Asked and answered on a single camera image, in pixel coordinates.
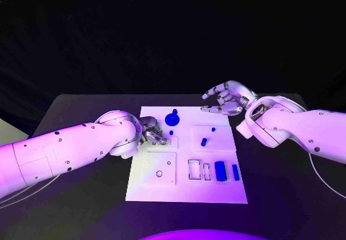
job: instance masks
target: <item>blue object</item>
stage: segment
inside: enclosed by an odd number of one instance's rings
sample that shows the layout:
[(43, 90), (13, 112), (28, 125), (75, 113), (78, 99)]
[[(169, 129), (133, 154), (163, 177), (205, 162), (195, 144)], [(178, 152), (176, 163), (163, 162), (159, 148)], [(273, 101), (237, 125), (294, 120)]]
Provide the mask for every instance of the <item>blue object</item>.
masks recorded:
[(206, 146), (206, 144), (208, 144), (208, 139), (206, 139), (206, 138), (204, 138), (204, 139), (202, 139), (202, 143), (201, 143), (202, 147), (205, 147), (205, 146)]
[(240, 181), (238, 168), (235, 164), (232, 165), (232, 174), (234, 174), (234, 180)]
[(169, 126), (176, 126), (179, 124), (179, 111), (173, 109), (173, 112), (166, 116), (165, 122)]
[(227, 169), (225, 169), (224, 161), (216, 161), (215, 162), (215, 172), (216, 172), (216, 180), (219, 182), (227, 181), (228, 180), (228, 176), (227, 176)]

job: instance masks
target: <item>black table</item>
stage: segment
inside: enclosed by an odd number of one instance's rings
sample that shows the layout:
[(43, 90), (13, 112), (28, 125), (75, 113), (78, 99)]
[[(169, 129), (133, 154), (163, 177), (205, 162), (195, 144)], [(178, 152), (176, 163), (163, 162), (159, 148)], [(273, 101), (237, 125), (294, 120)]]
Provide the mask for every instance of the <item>black table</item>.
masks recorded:
[[(297, 94), (280, 95), (304, 105)], [(140, 116), (142, 106), (216, 102), (201, 97), (61, 95), (35, 135), (94, 122), (110, 110)], [(244, 114), (229, 117), (232, 127), (242, 118)], [(245, 139), (235, 128), (234, 139), (248, 204), (127, 202), (131, 159), (108, 155), (0, 210), (0, 238), (131, 240), (175, 230), (216, 229), (270, 239), (346, 239), (346, 199), (322, 183), (304, 150), (290, 140), (271, 149), (254, 137)]]

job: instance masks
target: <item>white platform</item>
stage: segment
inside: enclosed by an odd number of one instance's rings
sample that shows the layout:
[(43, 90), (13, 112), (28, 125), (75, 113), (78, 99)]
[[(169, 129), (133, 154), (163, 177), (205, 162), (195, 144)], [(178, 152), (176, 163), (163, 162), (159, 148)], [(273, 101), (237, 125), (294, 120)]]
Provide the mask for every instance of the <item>white platform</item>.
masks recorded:
[[(167, 126), (165, 117), (173, 109), (178, 109), (180, 122)], [(195, 106), (143, 106), (140, 117), (146, 116), (157, 119), (163, 136), (172, 139), (172, 144), (160, 146), (146, 142), (139, 146), (139, 154), (131, 161), (126, 200), (247, 204), (228, 117), (202, 112)], [(205, 147), (201, 146), (202, 138), (208, 139)], [(189, 179), (189, 159), (199, 160), (201, 180)], [(216, 181), (216, 161), (225, 162), (224, 182)], [(209, 164), (211, 180), (205, 180), (204, 164)], [(234, 164), (238, 166), (240, 181), (234, 177)]]

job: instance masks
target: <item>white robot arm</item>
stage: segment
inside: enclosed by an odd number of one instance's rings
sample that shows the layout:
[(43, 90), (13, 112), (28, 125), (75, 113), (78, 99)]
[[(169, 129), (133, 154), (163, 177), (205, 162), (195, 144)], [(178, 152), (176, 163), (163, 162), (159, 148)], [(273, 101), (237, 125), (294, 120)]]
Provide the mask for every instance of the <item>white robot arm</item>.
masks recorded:
[(327, 110), (307, 111), (283, 96), (258, 95), (237, 81), (231, 80), (214, 87), (202, 96), (218, 95), (219, 106), (204, 106), (204, 112), (228, 116), (245, 109), (245, 119), (237, 130), (248, 139), (276, 148), (291, 139), (303, 149), (323, 158), (346, 164), (346, 114)]
[(130, 158), (144, 141), (165, 145), (157, 120), (110, 111), (95, 121), (0, 146), (0, 198), (100, 160)]

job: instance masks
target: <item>circular hole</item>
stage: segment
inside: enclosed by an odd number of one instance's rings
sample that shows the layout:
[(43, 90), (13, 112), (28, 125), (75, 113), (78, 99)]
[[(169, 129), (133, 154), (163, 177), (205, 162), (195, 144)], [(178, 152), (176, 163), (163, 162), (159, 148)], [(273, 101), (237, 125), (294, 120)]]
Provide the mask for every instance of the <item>circular hole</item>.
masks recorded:
[(163, 176), (163, 172), (162, 171), (157, 171), (156, 172), (156, 176), (160, 178)]

